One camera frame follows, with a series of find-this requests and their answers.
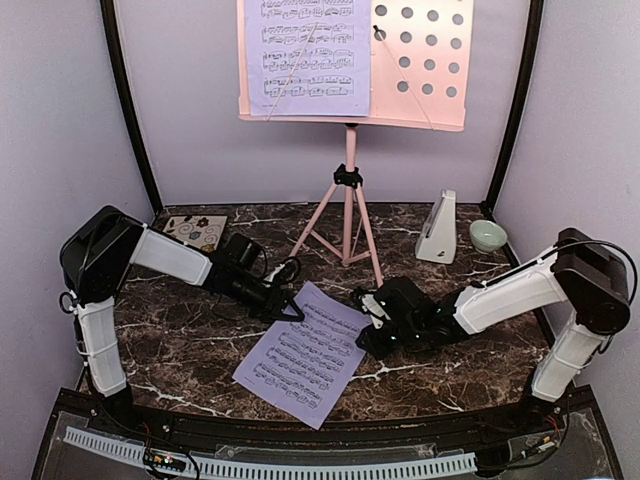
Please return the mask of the sheet music page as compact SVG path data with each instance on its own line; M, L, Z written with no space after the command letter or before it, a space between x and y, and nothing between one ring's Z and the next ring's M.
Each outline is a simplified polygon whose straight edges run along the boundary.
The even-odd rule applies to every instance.
M304 319L271 325L240 362L233 380L317 430L365 356L356 338L371 320L311 282L295 302Z
M369 114L369 1L246 1L244 27L251 115Z

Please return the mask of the white metronome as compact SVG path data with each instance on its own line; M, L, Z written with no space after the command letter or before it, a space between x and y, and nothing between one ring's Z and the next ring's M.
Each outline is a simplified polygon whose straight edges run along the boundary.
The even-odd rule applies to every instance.
M423 224L415 256L418 260L452 264L456 247L456 192L444 189Z

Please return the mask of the pink perforated music stand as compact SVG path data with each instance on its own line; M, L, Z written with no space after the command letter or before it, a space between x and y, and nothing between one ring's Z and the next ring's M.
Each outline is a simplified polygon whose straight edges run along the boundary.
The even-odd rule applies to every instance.
M356 165L356 129L460 132L471 56L470 1L240 1L239 116L346 128L344 265L373 235Z

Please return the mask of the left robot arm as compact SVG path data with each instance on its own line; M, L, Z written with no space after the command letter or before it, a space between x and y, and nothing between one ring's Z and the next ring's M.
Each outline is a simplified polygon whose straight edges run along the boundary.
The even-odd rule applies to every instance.
M107 205L63 245L60 264L80 332L80 354L99 394L111 397L128 386L115 332L115 303L132 267L178 279L247 307L250 317L271 324L301 322L302 309L285 280L253 274L261 246L236 233L206 253Z

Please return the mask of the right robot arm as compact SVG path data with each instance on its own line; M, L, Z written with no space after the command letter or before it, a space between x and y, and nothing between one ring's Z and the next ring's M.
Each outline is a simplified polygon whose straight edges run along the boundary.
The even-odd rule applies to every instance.
M406 276L374 291L354 291L372 321L356 344L381 360L403 346L424 343L436 349L526 312L569 304L565 326L531 376L528 397L510 413L511 426L530 434L547 420L548 403L560 399L592 357L628 325L638 287L638 268L623 248L566 228L537 257L437 300Z

